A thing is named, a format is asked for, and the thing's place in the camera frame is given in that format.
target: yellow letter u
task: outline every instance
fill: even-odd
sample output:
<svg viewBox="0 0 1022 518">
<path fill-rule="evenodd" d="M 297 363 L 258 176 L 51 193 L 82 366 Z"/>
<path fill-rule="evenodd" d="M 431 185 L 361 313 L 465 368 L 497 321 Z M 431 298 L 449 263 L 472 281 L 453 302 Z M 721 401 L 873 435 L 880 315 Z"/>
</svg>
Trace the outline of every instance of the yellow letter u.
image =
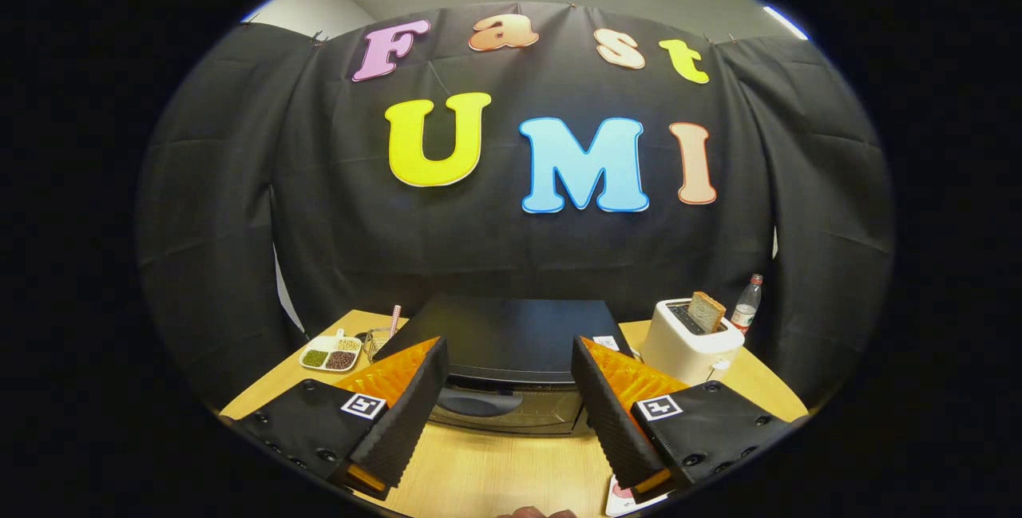
<svg viewBox="0 0 1022 518">
<path fill-rule="evenodd" d="M 383 114 L 390 122 L 393 176 L 413 187 L 440 187 L 468 177 L 479 162 L 482 107 L 491 100 L 485 93 L 460 93 L 448 98 L 447 106 L 455 111 L 454 151 L 439 161 L 422 153 L 425 119 L 433 110 L 433 103 L 418 99 L 393 104 Z"/>
</svg>

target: paper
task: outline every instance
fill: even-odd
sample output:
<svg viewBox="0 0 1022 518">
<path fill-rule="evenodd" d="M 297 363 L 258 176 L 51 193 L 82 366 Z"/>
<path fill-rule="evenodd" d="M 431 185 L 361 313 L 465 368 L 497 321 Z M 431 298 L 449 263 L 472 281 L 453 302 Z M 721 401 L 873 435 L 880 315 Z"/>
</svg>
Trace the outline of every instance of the paper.
<svg viewBox="0 0 1022 518">
<path fill-rule="evenodd" d="M 603 344 L 607 348 L 612 348 L 614 350 L 620 351 L 621 349 L 617 347 L 617 341 L 614 340 L 612 336 L 594 336 L 593 342 L 598 344 Z"/>
<path fill-rule="evenodd" d="M 664 500 L 667 500 L 667 495 L 648 500 L 642 504 L 636 504 L 635 499 L 632 498 L 632 488 L 621 488 L 617 484 L 617 476 L 612 474 L 610 475 L 610 491 L 607 492 L 607 508 L 604 512 L 607 516 L 611 517 L 623 516 L 624 514 L 639 510 L 639 508 L 653 506 Z"/>
</svg>

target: black microwave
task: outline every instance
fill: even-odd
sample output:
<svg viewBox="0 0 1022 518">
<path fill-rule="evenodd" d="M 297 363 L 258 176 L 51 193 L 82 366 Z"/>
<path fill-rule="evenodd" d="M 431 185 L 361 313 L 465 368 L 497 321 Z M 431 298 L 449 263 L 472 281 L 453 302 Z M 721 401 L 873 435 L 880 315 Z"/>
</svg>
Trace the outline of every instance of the black microwave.
<svg viewBox="0 0 1022 518">
<path fill-rule="evenodd" d="M 576 335 L 632 351 L 602 300 L 485 298 L 442 293 L 387 340 L 380 360 L 443 335 L 447 382 L 429 420 L 490 432 L 592 432 L 571 376 Z"/>
</svg>

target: wooden table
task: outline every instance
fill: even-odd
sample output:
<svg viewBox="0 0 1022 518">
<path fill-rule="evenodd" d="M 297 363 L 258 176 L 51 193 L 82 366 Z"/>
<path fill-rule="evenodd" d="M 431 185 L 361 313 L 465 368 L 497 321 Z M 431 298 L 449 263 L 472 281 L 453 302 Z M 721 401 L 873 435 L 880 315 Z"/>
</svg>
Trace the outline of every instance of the wooden table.
<svg viewBox="0 0 1022 518">
<path fill-rule="evenodd" d="M 353 311 L 321 336 L 333 335 L 337 329 L 354 336 L 389 325 L 387 316 Z M 649 321 L 620 327 L 629 344 L 642 351 Z M 330 374 L 301 368 L 300 352 L 296 350 L 256 381 L 221 414 L 243 418 L 301 380 L 333 384 L 369 364 L 365 352 L 360 352 L 355 369 Z M 807 414 L 795 393 L 745 348 L 723 382 L 785 421 Z M 596 435 L 509 436 L 428 422 L 401 486 L 391 488 L 383 503 L 356 496 L 422 518 L 494 518 L 522 506 L 536 506 L 546 514 L 567 508 L 578 518 L 591 518 L 604 515 L 611 473 Z"/>
</svg>

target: finger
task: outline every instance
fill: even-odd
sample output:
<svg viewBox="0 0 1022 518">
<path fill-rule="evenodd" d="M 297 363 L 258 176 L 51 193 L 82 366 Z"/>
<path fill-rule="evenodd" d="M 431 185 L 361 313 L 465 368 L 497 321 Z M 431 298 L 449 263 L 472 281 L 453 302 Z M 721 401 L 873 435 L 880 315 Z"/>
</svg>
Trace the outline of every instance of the finger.
<svg viewBox="0 0 1022 518">
<path fill-rule="evenodd" d="M 511 518 L 547 518 L 547 515 L 533 506 L 523 506 L 515 510 Z"/>
</svg>

